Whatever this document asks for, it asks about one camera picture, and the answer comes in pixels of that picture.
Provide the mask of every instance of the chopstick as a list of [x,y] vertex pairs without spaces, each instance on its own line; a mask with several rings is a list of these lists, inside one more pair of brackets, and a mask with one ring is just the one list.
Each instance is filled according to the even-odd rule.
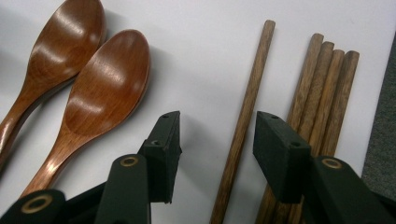
[[314,126],[320,97],[323,92],[326,76],[332,60],[333,49],[334,43],[328,41],[324,42],[320,49],[311,88],[309,89],[305,102],[304,113],[297,132],[305,141],[309,141],[309,136],[311,135],[312,128]]
[[210,223],[222,223],[227,210],[228,201],[230,199],[233,182],[243,149],[245,135],[253,113],[274,30],[275,22],[266,21],[262,29],[259,47],[250,73],[244,102],[235,127],[233,141],[231,143],[230,152],[219,185],[219,191],[212,210]]
[[352,89],[352,82],[355,76],[356,68],[359,61],[359,53],[349,51],[343,61],[341,74],[338,78],[337,89],[332,101],[332,109],[328,118],[326,133],[323,137],[320,154],[334,156],[340,136],[343,119],[347,110],[347,101]]
[[[290,127],[295,131],[298,130],[301,117],[304,113],[305,101],[308,97],[309,89],[315,73],[323,37],[324,36],[321,34],[312,35],[307,53],[305,54],[303,69],[300,74],[296,92],[294,93],[287,120]],[[289,210],[290,205],[278,203],[270,187],[267,185],[264,195],[262,196],[262,204],[256,218],[256,223],[274,223],[273,218],[276,221],[284,222],[287,220]]]
[[[322,90],[320,92],[311,91],[310,96],[312,94],[318,94],[318,105],[316,105],[316,115],[314,117],[314,124],[313,127],[303,126],[300,125],[300,132],[299,134],[303,137],[306,141],[308,141],[309,145],[311,146],[311,155],[313,157],[318,156],[320,148],[314,147],[314,144],[318,141],[321,142],[323,137],[327,119],[329,117],[329,112],[332,106],[332,98],[334,96],[334,91],[337,83],[337,79],[341,70],[341,65],[344,58],[344,52],[340,49],[332,50],[331,53],[332,57],[330,60],[330,64],[328,64],[326,74],[324,76],[325,82],[322,83]],[[303,202],[302,201],[298,204],[293,204],[290,208],[289,212],[289,220],[288,223],[292,224],[299,224],[301,220],[301,214],[303,210]]]
[[311,155],[316,157],[319,155],[323,135],[326,131],[326,124],[332,108],[332,99],[334,97],[337,80],[341,71],[345,53],[340,49],[335,49],[332,54],[332,62],[330,64],[329,73],[324,84],[323,93],[321,94],[318,106],[315,124],[309,137],[309,145],[311,145]]

